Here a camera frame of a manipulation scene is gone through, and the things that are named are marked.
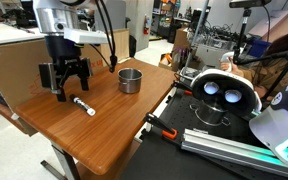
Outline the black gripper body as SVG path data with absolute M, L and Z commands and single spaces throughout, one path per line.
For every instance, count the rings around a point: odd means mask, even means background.
M 56 76 L 77 75 L 80 70 L 87 71 L 91 75 L 90 61 L 88 58 L 80 58 L 81 45 L 63 36 L 46 36 L 45 43 L 51 63 L 39 65 L 41 84 L 44 88 L 57 90 Z

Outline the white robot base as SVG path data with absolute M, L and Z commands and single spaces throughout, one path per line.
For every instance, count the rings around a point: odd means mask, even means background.
M 288 86 L 249 122 L 252 133 L 288 165 Z

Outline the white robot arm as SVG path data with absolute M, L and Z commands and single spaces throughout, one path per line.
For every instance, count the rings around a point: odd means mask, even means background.
M 59 102 L 66 101 L 65 81 L 72 75 L 80 78 L 81 88 L 89 89 L 90 66 L 87 58 L 80 58 L 82 44 L 64 38 L 65 28 L 77 29 L 78 16 L 70 7 L 75 2 L 63 0 L 33 0 L 37 25 L 45 34 L 45 43 L 52 58 L 51 63 L 41 63 L 41 84 L 56 95 Z

